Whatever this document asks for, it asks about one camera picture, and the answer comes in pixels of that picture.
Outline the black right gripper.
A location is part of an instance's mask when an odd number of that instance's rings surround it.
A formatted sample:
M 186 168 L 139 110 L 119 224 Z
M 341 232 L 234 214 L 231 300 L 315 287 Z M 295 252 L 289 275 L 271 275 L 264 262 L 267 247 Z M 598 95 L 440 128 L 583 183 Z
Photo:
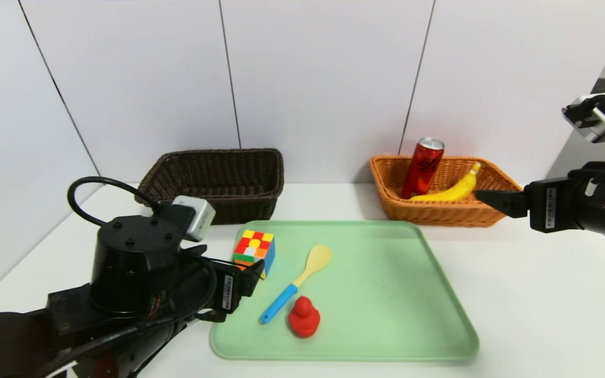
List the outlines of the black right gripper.
M 475 196 L 507 217 L 529 212 L 531 228 L 545 234 L 588 230 L 605 235 L 605 182 L 558 178 L 532 182 L 524 191 L 477 191 Z

